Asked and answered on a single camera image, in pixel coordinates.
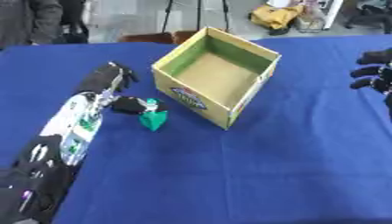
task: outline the tripod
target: tripod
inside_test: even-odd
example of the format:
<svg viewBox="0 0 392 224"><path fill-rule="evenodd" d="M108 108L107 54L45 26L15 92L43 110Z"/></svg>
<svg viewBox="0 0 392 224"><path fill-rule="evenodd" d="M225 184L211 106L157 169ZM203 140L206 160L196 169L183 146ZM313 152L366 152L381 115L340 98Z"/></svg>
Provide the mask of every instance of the tripod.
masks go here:
<svg viewBox="0 0 392 224"><path fill-rule="evenodd" d="M198 18L197 18L197 25L196 25L196 29L200 30L200 22L201 22L201 1L202 0L198 0ZM228 0L222 0L223 3L223 13L225 16L225 23L226 23L226 28L225 31L228 32L229 30L229 22L228 22ZM162 28L162 32L166 31L166 26L167 26L167 22L169 21L169 16L170 13L172 12L172 6L173 6L173 0L169 0L169 3L167 5L167 8L165 10L166 12L166 17L164 19L164 26Z"/></svg>

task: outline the yellow bag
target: yellow bag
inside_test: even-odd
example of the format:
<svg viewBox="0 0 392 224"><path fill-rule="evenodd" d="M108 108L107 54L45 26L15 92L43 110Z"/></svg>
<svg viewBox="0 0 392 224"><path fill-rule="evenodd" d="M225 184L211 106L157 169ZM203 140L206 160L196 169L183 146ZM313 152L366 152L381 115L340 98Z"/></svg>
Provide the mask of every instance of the yellow bag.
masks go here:
<svg viewBox="0 0 392 224"><path fill-rule="evenodd" d="M257 25L270 27L274 30L287 27L287 24L304 11L303 5L287 8L274 8L267 4L260 6L251 13L250 21Z"/></svg>

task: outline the dark clothing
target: dark clothing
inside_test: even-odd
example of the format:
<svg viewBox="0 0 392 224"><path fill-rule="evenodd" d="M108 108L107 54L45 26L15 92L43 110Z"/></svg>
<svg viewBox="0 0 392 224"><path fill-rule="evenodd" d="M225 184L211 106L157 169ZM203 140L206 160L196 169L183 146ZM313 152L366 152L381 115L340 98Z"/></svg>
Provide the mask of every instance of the dark clothing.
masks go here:
<svg viewBox="0 0 392 224"><path fill-rule="evenodd" d="M0 0L0 49L52 43L61 15L57 0Z"/></svg>

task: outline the open box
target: open box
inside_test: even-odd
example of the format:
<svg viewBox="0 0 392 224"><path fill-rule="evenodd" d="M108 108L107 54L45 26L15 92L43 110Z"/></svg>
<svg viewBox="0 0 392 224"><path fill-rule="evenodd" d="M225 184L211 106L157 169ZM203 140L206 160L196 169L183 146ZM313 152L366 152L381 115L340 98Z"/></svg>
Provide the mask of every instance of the open box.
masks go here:
<svg viewBox="0 0 392 224"><path fill-rule="evenodd" d="M272 75L280 57L207 27L152 69L160 91L227 130Z"/></svg>

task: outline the blue tablecloth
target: blue tablecloth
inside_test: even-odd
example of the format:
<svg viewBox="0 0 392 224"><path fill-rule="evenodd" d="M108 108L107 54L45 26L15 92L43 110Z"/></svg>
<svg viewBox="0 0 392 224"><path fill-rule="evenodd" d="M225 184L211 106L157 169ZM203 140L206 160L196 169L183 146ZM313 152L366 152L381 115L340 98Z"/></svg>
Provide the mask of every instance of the blue tablecloth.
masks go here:
<svg viewBox="0 0 392 224"><path fill-rule="evenodd" d="M383 97L353 91L360 53L390 36L256 41L283 55L275 75L224 131L154 88L151 64L173 45L15 47L0 53L0 165L108 60L141 77L128 95L171 108L156 133L106 112L54 223L392 221L392 123Z"/></svg>

